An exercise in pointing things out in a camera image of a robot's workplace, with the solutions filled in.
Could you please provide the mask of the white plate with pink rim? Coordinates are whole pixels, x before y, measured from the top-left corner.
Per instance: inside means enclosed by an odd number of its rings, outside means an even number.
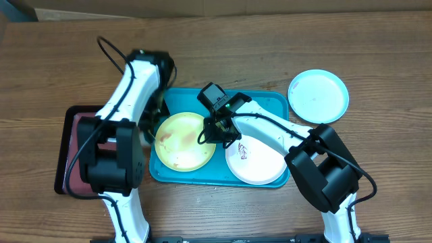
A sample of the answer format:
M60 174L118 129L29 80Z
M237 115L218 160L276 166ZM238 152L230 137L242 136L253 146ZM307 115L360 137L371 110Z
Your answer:
M277 151L245 135L225 150L225 159L239 180L255 186L274 182L287 168L284 157Z

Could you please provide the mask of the yellow-green rimmed plate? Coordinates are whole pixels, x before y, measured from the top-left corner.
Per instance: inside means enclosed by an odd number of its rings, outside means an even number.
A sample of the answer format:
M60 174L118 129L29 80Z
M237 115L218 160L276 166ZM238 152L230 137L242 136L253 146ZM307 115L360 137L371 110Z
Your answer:
M182 112L168 117L159 126L155 151L162 164L174 171L189 172L210 161L216 145L198 143L203 122L204 117L197 113Z

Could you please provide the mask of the light blue plate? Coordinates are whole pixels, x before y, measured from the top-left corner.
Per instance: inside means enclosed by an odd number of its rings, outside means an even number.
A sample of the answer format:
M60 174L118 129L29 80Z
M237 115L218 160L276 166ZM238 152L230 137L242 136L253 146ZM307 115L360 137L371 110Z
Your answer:
M299 73L291 81L287 96L295 114L313 124L330 124L338 120L350 102L344 82L326 70Z

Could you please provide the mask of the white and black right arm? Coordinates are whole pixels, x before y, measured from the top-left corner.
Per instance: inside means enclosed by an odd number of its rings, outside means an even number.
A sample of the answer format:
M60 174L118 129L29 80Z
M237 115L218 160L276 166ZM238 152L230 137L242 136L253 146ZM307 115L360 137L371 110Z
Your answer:
M307 201L322 213L328 242L358 242L355 199L362 171L335 130L316 128L282 119L262 108L250 96L229 96L209 83L197 99L209 111L198 143L222 144L228 149L244 136L266 144L284 157Z

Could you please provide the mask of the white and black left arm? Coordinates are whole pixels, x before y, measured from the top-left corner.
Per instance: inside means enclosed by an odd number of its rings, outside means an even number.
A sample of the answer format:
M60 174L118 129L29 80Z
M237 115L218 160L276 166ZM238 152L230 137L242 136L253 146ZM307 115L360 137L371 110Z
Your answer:
M71 165L90 185L85 200L101 199L115 229L114 242L147 242L138 187L144 175L143 145L154 142L159 118L169 114L164 94L176 76L169 53L136 49L125 58L123 76L107 103L93 116L79 120Z

